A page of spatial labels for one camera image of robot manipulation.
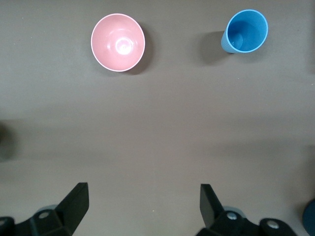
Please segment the blue ribbed cup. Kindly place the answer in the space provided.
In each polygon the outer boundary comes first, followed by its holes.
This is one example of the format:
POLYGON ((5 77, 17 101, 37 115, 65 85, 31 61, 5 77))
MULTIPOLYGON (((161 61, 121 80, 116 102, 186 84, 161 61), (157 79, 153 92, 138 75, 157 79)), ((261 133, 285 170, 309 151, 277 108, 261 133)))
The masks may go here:
POLYGON ((268 31, 268 22, 262 13, 244 9, 229 20, 221 38, 221 47, 231 54, 251 53, 263 45, 268 31))

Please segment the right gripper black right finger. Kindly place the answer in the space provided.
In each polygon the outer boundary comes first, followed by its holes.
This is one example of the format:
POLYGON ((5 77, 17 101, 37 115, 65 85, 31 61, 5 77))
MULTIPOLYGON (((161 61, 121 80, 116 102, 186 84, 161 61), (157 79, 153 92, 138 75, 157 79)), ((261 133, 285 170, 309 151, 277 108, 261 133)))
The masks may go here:
POLYGON ((225 210, 209 184, 200 186, 199 206, 205 228, 196 236, 296 236, 279 219, 263 218, 256 225, 234 210, 225 210))

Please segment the pink bowl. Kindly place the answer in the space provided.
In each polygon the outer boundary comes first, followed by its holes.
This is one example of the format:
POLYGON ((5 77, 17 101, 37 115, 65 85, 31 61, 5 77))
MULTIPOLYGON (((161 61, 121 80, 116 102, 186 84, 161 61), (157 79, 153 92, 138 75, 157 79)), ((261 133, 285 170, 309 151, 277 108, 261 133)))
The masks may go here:
POLYGON ((145 52, 146 40, 140 25, 122 13, 100 19, 91 35, 91 50, 96 61, 114 72, 134 68, 145 52))

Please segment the brown table cloth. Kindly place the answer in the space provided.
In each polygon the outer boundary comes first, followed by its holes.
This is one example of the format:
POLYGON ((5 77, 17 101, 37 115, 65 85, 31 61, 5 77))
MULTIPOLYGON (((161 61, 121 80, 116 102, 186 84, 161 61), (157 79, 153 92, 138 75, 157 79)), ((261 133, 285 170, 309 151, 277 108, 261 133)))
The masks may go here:
POLYGON ((202 183, 248 219, 298 236, 315 197, 315 0, 0 0, 0 216, 24 221, 79 182, 75 236, 195 236, 202 183), (244 9, 263 45, 221 47, 244 9), (91 35, 122 13, 140 62, 102 67, 91 35))

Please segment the dark blue bowl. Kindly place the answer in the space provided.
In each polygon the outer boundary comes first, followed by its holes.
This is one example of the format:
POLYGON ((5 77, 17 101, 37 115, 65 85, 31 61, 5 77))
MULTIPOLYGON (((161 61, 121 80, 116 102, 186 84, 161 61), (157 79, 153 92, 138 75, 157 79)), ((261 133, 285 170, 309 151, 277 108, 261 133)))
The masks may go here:
POLYGON ((311 200, 304 208, 302 224, 309 236, 315 236, 315 199, 311 200))

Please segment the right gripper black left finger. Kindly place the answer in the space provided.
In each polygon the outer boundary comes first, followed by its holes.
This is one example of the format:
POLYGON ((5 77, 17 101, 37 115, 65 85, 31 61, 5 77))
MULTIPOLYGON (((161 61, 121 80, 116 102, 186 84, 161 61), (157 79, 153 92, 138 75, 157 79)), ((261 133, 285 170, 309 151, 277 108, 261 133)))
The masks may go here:
POLYGON ((78 183, 56 206, 44 208, 29 219, 15 223, 0 217, 0 236, 73 236, 89 209, 89 187, 78 183))

